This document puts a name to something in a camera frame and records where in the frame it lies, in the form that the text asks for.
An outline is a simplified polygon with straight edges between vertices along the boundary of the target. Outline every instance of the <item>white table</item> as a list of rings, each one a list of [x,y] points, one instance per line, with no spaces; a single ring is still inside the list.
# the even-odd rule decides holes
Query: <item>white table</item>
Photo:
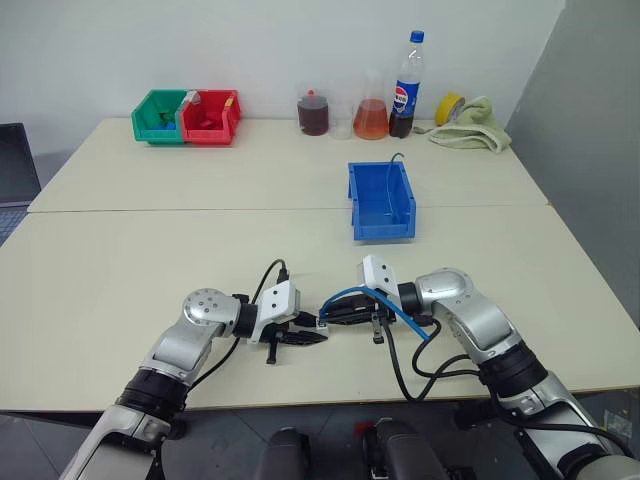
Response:
[[[242,120],[232,148],[151,146],[119,118],[98,126],[29,211],[351,208],[347,163],[398,151],[418,207],[547,203],[511,150],[309,137],[292,120]]]
[[[421,208],[415,240],[387,245],[353,242],[349,220],[346,209],[28,215],[0,248],[0,410],[103,409],[188,292],[251,293],[278,256],[308,310],[354,285],[355,265],[370,253],[400,281],[459,267],[571,390],[640,384],[640,334],[553,208]],[[409,360],[419,339],[393,330],[416,391],[424,382]],[[227,345],[215,342],[208,365]],[[444,331],[422,366],[460,352]],[[387,346],[372,343],[370,326],[332,328],[312,347],[282,346],[276,366],[266,356],[266,346],[242,344],[189,407],[401,398]],[[456,378],[438,382],[431,398],[485,394],[474,378]]]

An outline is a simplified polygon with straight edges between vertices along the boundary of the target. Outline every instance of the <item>yellow tape roll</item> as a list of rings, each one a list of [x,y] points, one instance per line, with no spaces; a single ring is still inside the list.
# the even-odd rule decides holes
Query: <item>yellow tape roll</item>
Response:
[[[457,93],[447,93],[436,108],[436,125],[442,126],[458,116],[464,106],[464,97]]]

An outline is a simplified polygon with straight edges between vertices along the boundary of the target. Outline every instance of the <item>laptop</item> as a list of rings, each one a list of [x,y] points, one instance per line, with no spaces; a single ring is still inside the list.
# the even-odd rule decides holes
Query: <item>laptop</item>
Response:
[[[25,217],[40,188],[24,125],[0,124],[0,245]]]

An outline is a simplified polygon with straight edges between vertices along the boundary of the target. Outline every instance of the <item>blue bottle cap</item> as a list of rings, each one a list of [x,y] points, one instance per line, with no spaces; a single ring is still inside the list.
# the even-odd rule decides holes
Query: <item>blue bottle cap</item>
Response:
[[[424,40],[424,32],[422,30],[414,30],[411,32],[411,38],[409,38],[411,43],[422,43]]]

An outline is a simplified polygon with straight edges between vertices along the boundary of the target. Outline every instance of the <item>towel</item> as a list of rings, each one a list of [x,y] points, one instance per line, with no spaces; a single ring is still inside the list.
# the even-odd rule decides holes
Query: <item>towel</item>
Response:
[[[427,134],[429,140],[452,148],[488,148],[500,153],[511,144],[511,137],[493,116],[491,101],[478,97],[466,104],[454,120]]]

